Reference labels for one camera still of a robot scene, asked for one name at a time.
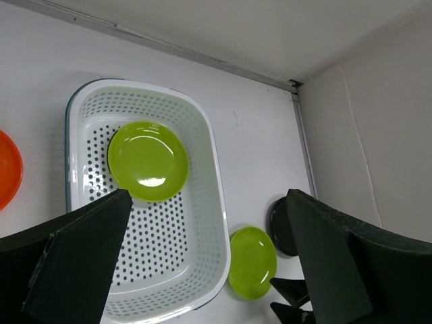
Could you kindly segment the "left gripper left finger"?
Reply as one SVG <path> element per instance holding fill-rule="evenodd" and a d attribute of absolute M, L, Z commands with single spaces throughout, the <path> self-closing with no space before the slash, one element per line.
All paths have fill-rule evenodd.
<path fill-rule="evenodd" d="M 132 198 L 118 189 L 1 238 L 2 323 L 99 323 Z"/>

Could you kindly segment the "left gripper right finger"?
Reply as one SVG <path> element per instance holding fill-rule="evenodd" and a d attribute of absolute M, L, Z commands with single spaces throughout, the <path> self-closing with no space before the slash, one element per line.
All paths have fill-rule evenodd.
<path fill-rule="evenodd" d="M 430 323 L 431 243 L 288 190 L 288 217 L 317 323 Z"/>

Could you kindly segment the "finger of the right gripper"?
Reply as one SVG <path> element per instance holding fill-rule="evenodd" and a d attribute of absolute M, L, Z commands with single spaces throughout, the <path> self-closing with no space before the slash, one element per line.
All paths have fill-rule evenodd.
<path fill-rule="evenodd" d="M 306 304 L 309 301 L 308 289 L 304 279 L 274 277 L 269 282 L 290 304 Z"/>
<path fill-rule="evenodd" d="M 294 308 L 289 305 L 272 302 L 272 311 L 276 314 L 281 324 L 315 324 L 316 319 L 312 311 Z"/>

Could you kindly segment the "green plate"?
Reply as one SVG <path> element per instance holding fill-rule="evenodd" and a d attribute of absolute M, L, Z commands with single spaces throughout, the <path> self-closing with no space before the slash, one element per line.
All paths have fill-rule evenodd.
<path fill-rule="evenodd" d="M 107 149 L 109 171 L 134 198 L 162 202 L 187 182 L 189 158 L 182 141 L 167 126 L 133 121 L 119 128 Z"/>
<path fill-rule="evenodd" d="M 228 282 L 244 300 L 258 300 L 271 289 L 277 272 L 276 250 L 270 237 L 260 228 L 247 226 L 230 239 L 231 265 Z"/>

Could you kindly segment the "black plate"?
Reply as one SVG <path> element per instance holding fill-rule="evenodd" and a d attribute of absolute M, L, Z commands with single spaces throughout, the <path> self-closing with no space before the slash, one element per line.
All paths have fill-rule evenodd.
<path fill-rule="evenodd" d="M 268 220 L 268 233 L 276 249 L 281 253 L 289 257 L 298 256 L 288 217 L 286 197 L 281 197 L 271 207 Z"/>

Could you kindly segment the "orange plate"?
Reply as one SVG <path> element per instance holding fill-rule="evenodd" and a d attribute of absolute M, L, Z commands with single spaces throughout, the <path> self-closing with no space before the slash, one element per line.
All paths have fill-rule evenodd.
<path fill-rule="evenodd" d="M 23 177 L 23 161 L 14 141 L 1 131 L 1 210 L 14 198 Z"/>

